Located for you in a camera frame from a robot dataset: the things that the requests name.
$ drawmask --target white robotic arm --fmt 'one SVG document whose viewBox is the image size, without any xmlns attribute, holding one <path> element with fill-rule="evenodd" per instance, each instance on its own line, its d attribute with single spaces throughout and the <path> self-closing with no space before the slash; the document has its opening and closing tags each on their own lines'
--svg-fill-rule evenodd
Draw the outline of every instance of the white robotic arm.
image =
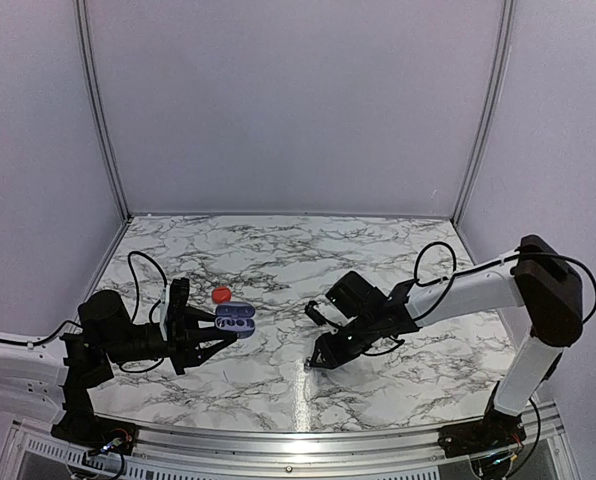
<svg viewBox="0 0 596 480">
<path fill-rule="evenodd" d="M 511 273 L 519 260 L 504 260 L 513 257 L 514 253 L 512 251 L 502 255 L 500 262 L 494 266 L 456 277 L 449 290 L 449 279 L 427 287 L 412 286 L 409 301 L 405 305 L 409 315 L 412 318 L 423 316 L 415 322 L 422 328 L 469 313 L 502 307 L 523 307 L 525 303 L 522 294 Z M 443 300 L 431 310 L 446 290 Z M 527 332 L 507 375 L 496 390 L 494 408 L 505 415 L 520 415 L 563 351 L 564 347 L 548 345 Z"/>
<path fill-rule="evenodd" d="M 305 308 L 318 325 L 337 328 L 316 340 L 308 365 L 334 369 L 366 354 L 380 338 L 391 338 L 400 345 L 399 335 L 442 320 L 501 307 L 524 307 L 532 326 L 507 375 L 492 393 L 483 419 L 443 427 L 439 439 L 447 457 L 515 444 L 526 438 L 520 416 L 531 395 L 551 374 L 564 349 L 578 340 L 586 321 L 582 318 L 580 275 L 568 262 L 582 266 L 596 289 L 586 267 L 557 254 L 535 235 L 523 238 L 517 250 L 496 260 L 427 284 L 408 280 L 396 285 L 389 295 L 358 273 L 349 272 L 326 294 L 352 319 L 349 323 L 338 326 L 329 321 L 318 312 L 315 302 Z"/>
</svg>

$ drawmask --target robotic arm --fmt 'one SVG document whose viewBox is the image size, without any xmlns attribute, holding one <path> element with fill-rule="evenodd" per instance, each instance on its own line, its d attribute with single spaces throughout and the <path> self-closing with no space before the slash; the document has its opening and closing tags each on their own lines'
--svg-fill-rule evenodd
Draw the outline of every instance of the robotic arm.
<svg viewBox="0 0 596 480">
<path fill-rule="evenodd" d="M 380 338 L 397 341 L 398 335 L 452 317 L 501 307 L 527 309 L 532 326 L 507 375 L 494 389 L 483 419 L 441 429 L 439 445 L 448 458 L 524 440 L 522 411 L 551 375 L 564 348 L 580 338 L 583 327 L 580 276 L 535 235 L 523 238 L 517 250 L 494 261 L 431 284 L 408 280 L 396 285 L 389 295 L 352 271 L 326 297 L 353 320 L 316 340 L 308 361 L 313 368 L 337 368 L 366 353 Z M 333 325 L 316 310 L 315 302 L 310 302 L 305 312 L 319 325 Z M 508 466 L 498 470 L 507 472 Z M 481 478 L 502 478 L 483 475 Z"/>
<path fill-rule="evenodd" d="M 98 453 L 131 453 L 136 425 L 95 415 L 87 392 L 113 378 L 111 362 L 169 358 L 182 375 L 255 330 L 249 304 L 221 304 L 213 315 L 187 306 L 188 297 L 189 280 L 174 280 L 160 323 L 134 325 L 120 295 L 102 290 L 78 308 L 80 333 L 44 340 L 0 333 L 0 410 L 49 422 L 54 437 Z"/>
</svg>

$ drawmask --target white marble surface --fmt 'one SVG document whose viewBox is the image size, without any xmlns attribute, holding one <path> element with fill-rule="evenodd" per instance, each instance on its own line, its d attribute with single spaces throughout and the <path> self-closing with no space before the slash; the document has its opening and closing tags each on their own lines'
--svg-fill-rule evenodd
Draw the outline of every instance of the white marble surface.
<svg viewBox="0 0 596 480">
<path fill-rule="evenodd" d="M 363 356 L 333 371 L 303 366 L 314 340 L 326 331 L 304 315 L 308 300 L 325 307 L 324 293 L 350 269 L 387 293 L 411 278 L 417 252 L 434 240 L 450 243 L 460 266 L 469 265 L 446 221 L 137 218 L 99 288 L 119 290 L 131 313 L 135 293 L 126 255 L 142 250 L 157 259 L 170 279 L 190 279 L 190 304 L 213 311 L 212 289 L 229 286 L 234 299 L 256 306 L 258 328 L 184 376 L 175 375 L 169 361 L 141 375 L 115 369 L 114 380 L 91 391 L 95 408 L 143 421 L 251 431 L 382 429 L 482 414 L 513 357 L 494 312 L 427 327 L 387 356 Z M 136 263 L 140 323 L 147 321 L 159 294 L 160 277 L 149 264 Z M 423 279 L 450 268 L 442 250 L 430 251 L 423 263 Z M 333 307 L 321 311 L 344 321 Z"/>
</svg>

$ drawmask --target metal edge strip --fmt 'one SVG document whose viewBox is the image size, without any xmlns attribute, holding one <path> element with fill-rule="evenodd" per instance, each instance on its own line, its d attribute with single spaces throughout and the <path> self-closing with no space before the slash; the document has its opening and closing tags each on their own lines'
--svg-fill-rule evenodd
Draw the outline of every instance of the metal edge strip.
<svg viewBox="0 0 596 480">
<path fill-rule="evenodd" d="M 96 133 L 100 143 L 100 150 L 116 207 L 122 219 L 126 221 L 130 218 L 130 212 L 127 204 L 127 198 L 122 187 L 122 181 L 120 179 L 116 155 L 114 153 L 111 137 L 107 128 L 102 97 L 100 95 L 100 89 L 98 86 L 98 77 L 96 75 L 96 66 L 93 56 L 93 46 L 91 42 L 89 14 L 87 11 L 86 0 L 74 0 L 74 8 L 76 14 L 78 42 L 80 45 L 83 71 L 85 74 L 85 83 L 87 86 L 89 104 L 92 110 Z"/>
<path fill-rule="evenodd" d="M 451 221 L 454 225 L 459 225 L 465 214 L 469 198 L 471 197 L 475 185 L 476 177 L 478 176 L 485 155 L 487 139 L 489 138 L 489 132 L 491 131 L 491 125 L 502 91 L 503 80 L 509 61 L 515 13 L 516 0 L 504 0 L 498 28 L 496 52 L 494 54 L 489 86 L 487 87 L 485 104 L 483 106 L 476 138 L 474 139 L 474 144 L 467 163 L 467 169 L 465 170 L 465 175 L 451 217 Z"/>
<path fill-rule="evenodd" d="M 539 411 L 541 439 L 564 432 L 553 402 L 539 405 Z M 533 409 L 524 412 L 523 420 L 527 442 L 531 443 L 537 431 Z M 128 466 L 169 466 L 203 472 L 208 476 L 286 477 L 290 466 L 292 475 L 301 478 L 376 478 L 383 473 L 426 468 L 467 458 L 444 457 L 436 443 L 438 429 L 444 424 L 366 432 L 282 434 L 137 423 L 136 448 L 127 459 Z M 49 425 L 38 421 L 24 421 L 20 428 L 30 434 L 49 435 Z"/>
<path fill-rule="evenodd" d="M 132 212 L 134 218 L 159 218 L 159 217 L 219 217 L 219 216 L 233 216 L 233 217 L 247 217 L 247 216 L 268 216 L 278 215 L 281 217 L 343 217 L 343 218 L 397 218 L 405 220 L 444 220 L 450 221 L 451 217 L 447 215 L 404 215 L 399 213 L 341 213 L 341 212 L 287 212 L 279 210 L 261 210 L 249 212 L 236 211 L 187 211 L 187 212 Z"/>
</svg>

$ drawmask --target metal frame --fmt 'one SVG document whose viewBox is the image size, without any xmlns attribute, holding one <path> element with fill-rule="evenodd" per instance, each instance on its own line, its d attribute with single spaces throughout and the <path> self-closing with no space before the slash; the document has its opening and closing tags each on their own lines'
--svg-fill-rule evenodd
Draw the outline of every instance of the metal frame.
<svg viewBox="0 0 596 480">
<path fill-rule="evenodd" d="M 105 170 L 107 171 L 107 177 L 109 179 L 118 213 L 124 221 L 128 221 L 131 218 L 131 215 L 120 180 L 120 173 L 116 163 L 116 154 L 114 153 L 111 137 L 109 136 L 102 97 L 98 87 L 98 77 L 96 75 L 96 64 L 94 62 L 93 46 L 91 43 L 91 31 L 89 27 L 89 14 L 87 12 L 86 0 L 74 0 L 74 8 L 76 11 L 78 40 L 82 55 L 87 93 L 89 95 L 89 103 L 91 104 L 91 110 L 94 117 L 96 133 L 98 134 L 98 140 L 100 142 L 100 150 L 105 163 Z"/>
<path fill-rule="evenodd" d="M 553 439 L 560 447 L 554 461 L 559 474 L 569 475 L 563 425 L 556 406 L 541 404 L 541 439 Z M 535 440 L 537 421 L 532 409 L 524 412 L 527 443 Z M 253 478 L 336 478 L 382 480 L 431 475 L 445 463 L 463 462 L 467 457 L 446 459 L 437 445 L 442 425 L 346 433 L 253 433 L 203 430 L 140 423 L 136 448 L 127 458 L 123 478 L 207 480 Z M 13 480 L 20 470 L 24 452 L 79 466 L 86 447 L 69 445 L 49 435 L 49 425 L 37 421 L 16 423 L 0 464 L 0 480 Z M 117 459 L 110 458 L 113 466 Z M 99 473 L 95 468 L 89 469 Z M 563 476 L 562 480 L 577 480 Z"/>
<path fill-rule="evenodd" d="M 489 132 L 491 130 L 496 106 L 500 99 L 500 92 L 502 91 L 505 72 L 509 61 L 515 12 L 516 0 L 504 0 L 498 27 L 496 52 L 494 54 L 489 86 L 487 87 L 487 95 L 485 97 L 485 105 L 483 107 L 482 115 L 480 116 L 480 123 L 469 156 L 467 169 L 465 170 L 465 176 L 451 216 L 451 221 L 454 226 L 460 225 L 462 217 L 465 214 L 465 209 L 467 208 L 467 203 L 471 197 L 471 192 L 473 191 L 476 177 L 478 176 L 478 171 L 480 170 L 487 148 L 487 139 L 489 138 Z"/>
</svg>

